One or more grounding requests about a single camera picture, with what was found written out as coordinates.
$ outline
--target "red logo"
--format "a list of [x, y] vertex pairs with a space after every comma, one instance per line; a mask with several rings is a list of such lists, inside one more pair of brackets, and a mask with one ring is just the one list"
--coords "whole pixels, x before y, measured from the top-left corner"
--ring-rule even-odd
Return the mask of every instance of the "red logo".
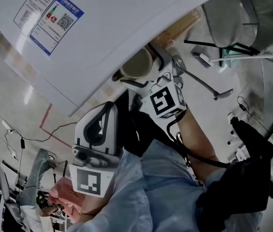
[[51, 21], [52, 21], [52, 22], [55, 22], [55, 21], [57, 21], [57, 18], [55, 18], [54, 16], [52, 16], [52, 17], [51, 17]]

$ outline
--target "qr code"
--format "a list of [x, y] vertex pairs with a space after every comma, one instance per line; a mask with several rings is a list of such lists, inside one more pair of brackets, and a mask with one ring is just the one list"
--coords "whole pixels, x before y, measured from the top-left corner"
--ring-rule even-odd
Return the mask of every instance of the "qr code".
[[74, 19], [70, 18], [66, 13], [63, 17], [57, 22], [57, 24], [64, 30], [68, 29], [68, 27], [73, 23]]
[[22, 15], [22, 17], [20, 18], [19, 25], [22, 27], [29, 20], [31, 15], [32, 15], [32, 13], [30, 11], [26, 10], [25, 13]]

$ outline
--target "sleeve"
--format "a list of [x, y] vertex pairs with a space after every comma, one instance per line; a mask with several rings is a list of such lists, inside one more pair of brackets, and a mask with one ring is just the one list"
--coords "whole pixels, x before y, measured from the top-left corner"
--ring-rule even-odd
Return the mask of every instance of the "sleeve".
[[[213, 182], [219, 181], [224, 174], [225, 169], [214, 171], [208, 176], [205, 186], [209, 187]], [[254, 232], [257, 231], [262, 219], [262, 212], [234, 214], [225, 220], [226, 229], [224, 232]]]

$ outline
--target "white cable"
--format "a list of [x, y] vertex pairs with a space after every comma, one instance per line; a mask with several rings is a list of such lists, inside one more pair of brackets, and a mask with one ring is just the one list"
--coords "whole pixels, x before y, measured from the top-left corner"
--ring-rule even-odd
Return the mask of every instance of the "white cable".
[[251, 58], [273, 58], [273, 54], [262, 54], [262, 55], [256, 55], [256, 56], [250, 56], [250, 55], [236, 55], [236, 56], [226, 56], [224, 58], [217, 58], [217, 59], [209, 59], [210, 62], [219, 62], [224, 60], [236, 60], [236, 59], [251, 59]]

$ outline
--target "label sticker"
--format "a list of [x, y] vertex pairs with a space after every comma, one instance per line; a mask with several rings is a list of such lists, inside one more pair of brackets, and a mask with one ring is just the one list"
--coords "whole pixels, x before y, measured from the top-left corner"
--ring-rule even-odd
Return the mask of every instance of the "label sticker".
[[83, 14], [70, 0], [26, 0], [14, 22], [50, 55]]

